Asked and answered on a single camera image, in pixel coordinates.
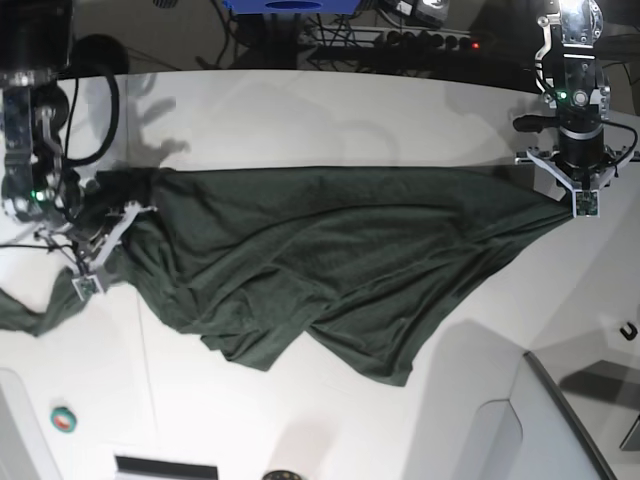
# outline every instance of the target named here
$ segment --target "white table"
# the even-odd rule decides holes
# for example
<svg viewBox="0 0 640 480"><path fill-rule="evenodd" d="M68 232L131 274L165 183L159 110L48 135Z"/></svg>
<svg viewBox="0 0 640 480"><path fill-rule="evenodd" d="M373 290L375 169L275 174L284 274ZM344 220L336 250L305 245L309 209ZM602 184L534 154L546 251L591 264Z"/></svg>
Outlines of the white table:
<svg viewBox="0 0 640 480"><path fill-rule="evenodd" d="M119 134L101 168L123 160L185 170L485 165L511 163L513 151L536 143L511 128L536 97L477 86L284 71L177 72L120 84ZM82 81L73 156L97 147L107 95L104 81ZM640 128L636 118L614 119ZM609 131L607 140L620 146L625 135ZM404 389L357 375L306 334L268 373L227 363L162 325L127 286L41 339L0 332L0 368L21 376L65 480L112 480L114 453L214 464L223 480L259 479L277 467L318 480L449 479L477 408L508 396L524 350L597 331L609 350L635 353L616 332L638 302L639 193L640 170L631 166L603 194L603 218L570 222L485 282L425 344ZM19 230L0 218L3 238ZM43 308L61 261L0 251L0 262L0 285ZM574 292L585 281L592 290ZM571 368L591 360L578 356ZM50 427L61 403L78 416L72 435ZM615 416L630 427L635 414ZM615 450L615 435L596 440ZM613 465L622 480L640 470L629 467L640 458L625 455Z"/></svg>

